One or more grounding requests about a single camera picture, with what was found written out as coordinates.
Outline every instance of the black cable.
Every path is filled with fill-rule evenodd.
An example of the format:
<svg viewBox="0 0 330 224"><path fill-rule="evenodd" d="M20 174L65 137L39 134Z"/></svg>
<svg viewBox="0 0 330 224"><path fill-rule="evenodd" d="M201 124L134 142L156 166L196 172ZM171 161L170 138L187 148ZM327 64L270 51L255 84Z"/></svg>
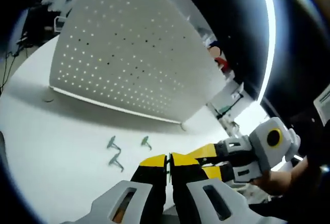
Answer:
<svg viewBox="0 0 330 224"><path fill-rule="evenodd" d="M9 67L9 71L8 71L8 75L7 75L6 81L5 81L5 83L3 83L2 86L1 86L2 89L3 89L4 85L5 85L5 84L7 83L7 81L8 81L8 78L9 78L9 75L10 75L10 71L11 71L11 67L12 67L12 65L14 64L15 58L16 58L16 56L14 56L14 58L12 59L12 63L11 63L11 65L10 65L10 67Z"/></svg>
<svg viewBox="0 0 330 224"><path fill-rule="evenodd" d="M5 77L6 77L6 71L7 71L7 51L6 51L6 54L5 54L5 71L4 71L4 77L2 79L2 86L4 85L4 82L5 82Z"/></svg>

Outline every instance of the white pegboard panel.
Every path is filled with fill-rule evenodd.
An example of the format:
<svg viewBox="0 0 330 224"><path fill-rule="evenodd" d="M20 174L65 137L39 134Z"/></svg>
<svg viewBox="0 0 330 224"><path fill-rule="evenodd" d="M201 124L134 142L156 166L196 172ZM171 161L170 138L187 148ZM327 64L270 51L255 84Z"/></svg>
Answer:
<svg viewBox="0 0 330 224"><path fill-rule="evenodd" d="M168 0L78 0L54 53L51 87L106 107L184 122L225 85Z"/></svg>

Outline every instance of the white table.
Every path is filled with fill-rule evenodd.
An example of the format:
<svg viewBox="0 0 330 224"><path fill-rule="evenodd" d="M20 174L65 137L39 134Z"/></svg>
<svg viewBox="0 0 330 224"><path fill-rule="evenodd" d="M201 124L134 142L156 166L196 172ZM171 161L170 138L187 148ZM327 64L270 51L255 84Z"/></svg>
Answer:
<svg viewBox="0 0 330 224"><path fill-rule="evenodd" d="M58 37L33 53L8 81L0 98L0 130L14 182L35 213L47 223L75 221L91 203L120 180L130 180L147 157L188 153L227 138L203 107L179 125L102 108L48 87ZM51 97L53 102L43 101ZM108 166L117 152L106 149L110 138L122 148L123 173ZM153 150L141 147L149 136ZM173 205L172 185L165 208Z"/></svg>

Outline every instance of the led light strip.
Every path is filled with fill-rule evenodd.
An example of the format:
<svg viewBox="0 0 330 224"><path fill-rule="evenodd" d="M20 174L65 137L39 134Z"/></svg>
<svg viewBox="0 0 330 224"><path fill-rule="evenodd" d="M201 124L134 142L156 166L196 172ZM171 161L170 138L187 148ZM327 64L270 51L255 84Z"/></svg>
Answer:
<svg viewBox="0 0 330 224"><path fill-rule="evenodd" d="M102 102L99 102L99 101L96 101L96 100L93 100L93 99L88 99L88 98L85 98L85 97L70 93L68 91L52 87L52 86L51 86L51 88L54 91L59 92L61 94L65 94L65 95L71 96L73 98L80 99L80 100L83 100L83 101L86 101L86 102L89 102L89 103L92 103L94 105L98 105L98 106L101 106L101 107L106 107L106 108L113 109L113 110L116 110L116 111L126 112L126 113L133 114L133 115L136 115L136 116L147 117L147 118L160 120L160 121L165 121L165 122L174 123L174 124L181 124L178 121L174 121L174 120L170 120L170 119L166 119L166 118L161 118L161 117L155 117L155 116L143 114L143 113L140 113L140 112L135 112L135 111L131 111L131 110L128 110L128 109L108 105L108 104L105 104L105 103L102 103Z"/></svg>
<svg viewBox="0 0 330 224"><path fill-rule="evenodd" d="M268 46L268 56L267 64L265 70L265 76L261 85L260 93L257 99L258 103L261 103L263 95L265 94L266 87L268 85L270 73L272 71L272 65L275 54L275 43L276 43L276 18L275 18L275 8L273 0L266 0L267 15L268 15L268 26L269 26L269 46Z"/></svg>

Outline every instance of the red object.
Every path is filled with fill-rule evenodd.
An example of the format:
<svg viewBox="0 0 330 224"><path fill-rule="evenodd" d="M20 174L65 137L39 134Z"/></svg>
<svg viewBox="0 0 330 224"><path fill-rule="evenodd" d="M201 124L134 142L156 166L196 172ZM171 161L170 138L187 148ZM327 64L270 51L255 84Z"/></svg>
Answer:
<svg viewBox="0 0 330 224"><path fill-rule="evenodd" d="M215 58L214 60L215 60L215 62L218 63L218 66L220 66L221 64L223 65L223 67L221 68L222 72L226 72L229 69L228 62L226 60L224 60L223 58L218 57L218 58Z"/></svg>

